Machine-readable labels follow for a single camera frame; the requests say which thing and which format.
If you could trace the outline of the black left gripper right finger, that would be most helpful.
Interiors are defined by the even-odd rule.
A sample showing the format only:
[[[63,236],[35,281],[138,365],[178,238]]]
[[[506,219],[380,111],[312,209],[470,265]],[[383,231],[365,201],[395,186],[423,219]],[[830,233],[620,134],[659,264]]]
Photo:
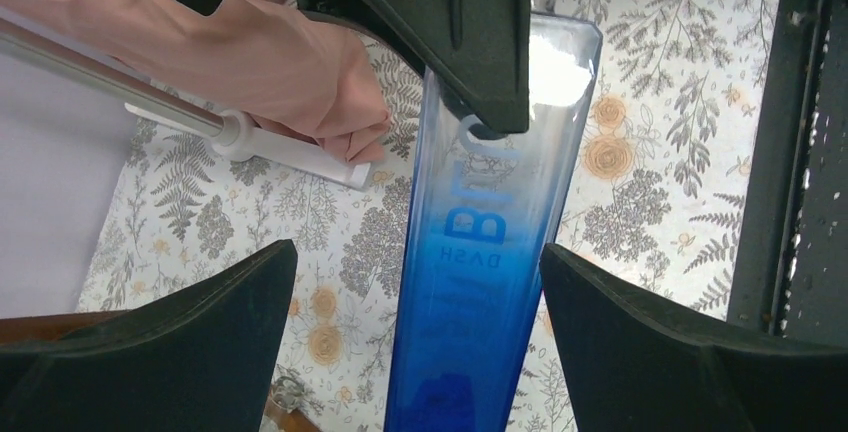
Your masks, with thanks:
[[[582,431],[843,431],[847,352],[746,330],[557,244],[545,302]]]

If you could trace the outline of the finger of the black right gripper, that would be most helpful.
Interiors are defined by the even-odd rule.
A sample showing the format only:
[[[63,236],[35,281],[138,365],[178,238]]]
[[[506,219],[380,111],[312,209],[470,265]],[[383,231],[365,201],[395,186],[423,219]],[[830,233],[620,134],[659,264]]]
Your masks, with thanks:
[[[362,0],[489,129],[529,128],[531,0]]]

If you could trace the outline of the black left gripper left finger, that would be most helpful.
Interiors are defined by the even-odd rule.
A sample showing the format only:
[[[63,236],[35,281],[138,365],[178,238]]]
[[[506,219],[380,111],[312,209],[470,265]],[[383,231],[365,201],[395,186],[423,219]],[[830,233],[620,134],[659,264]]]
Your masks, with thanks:
[[[274,242],[132,309],[5,319],[5,431],[256,431],[298,254]]]

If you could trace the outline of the brown wooden wine rack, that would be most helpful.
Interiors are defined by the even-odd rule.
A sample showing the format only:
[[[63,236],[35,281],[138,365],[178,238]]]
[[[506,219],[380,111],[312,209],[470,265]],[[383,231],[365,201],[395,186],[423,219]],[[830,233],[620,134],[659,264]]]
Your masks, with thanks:
[[[106,403],[107,419],[164,406],[172,417],[159,420],[144,414],[143,429],[165,431],[190,425],[192,414],[201,426],[221,418],[237,424],[236,413],[201,399],[251,406],[259,398],[266,356],[282,330],[275,321],[258,323],[256,350],[242,350],[206,332],[223,307],[185,310],[150,304],[135,311],[75,313],[19,317],[1,322],[1,421],[14,428],[39,421],[32,400],[50,398],[74,379],[86,381],[81,395],[61,399],[57,413],[71,422],[84,420],[96,399]]]

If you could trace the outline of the blue glass bottle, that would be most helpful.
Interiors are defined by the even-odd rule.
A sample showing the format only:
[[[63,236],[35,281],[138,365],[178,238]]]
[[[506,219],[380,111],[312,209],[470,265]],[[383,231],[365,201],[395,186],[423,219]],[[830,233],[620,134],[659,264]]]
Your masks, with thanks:
[[[506,427],[602,48],[595,25],[555,3],[532,0],[526,132],[486,126],[423,76],[388,431]]]

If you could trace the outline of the pink shorts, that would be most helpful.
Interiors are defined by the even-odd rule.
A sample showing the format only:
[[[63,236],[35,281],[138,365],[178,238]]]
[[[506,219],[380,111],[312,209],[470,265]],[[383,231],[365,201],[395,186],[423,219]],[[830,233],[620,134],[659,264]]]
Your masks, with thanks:
[[[351,30],[285,0],[224,0],[202,16],[174,0],[1,0],[2,5],[155,80],[249,114],[351,164],[379,161],[391,126]]]

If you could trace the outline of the silver centre clothes pole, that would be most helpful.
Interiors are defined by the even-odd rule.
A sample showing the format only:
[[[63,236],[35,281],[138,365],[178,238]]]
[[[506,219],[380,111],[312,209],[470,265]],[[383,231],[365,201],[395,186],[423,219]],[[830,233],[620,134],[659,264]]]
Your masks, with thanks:
[[[1,52],[74,83],[103,92],[131,106],[131,112],[163,125],[228,146],[238,140],[240,125],[131,75],[3,19]]]

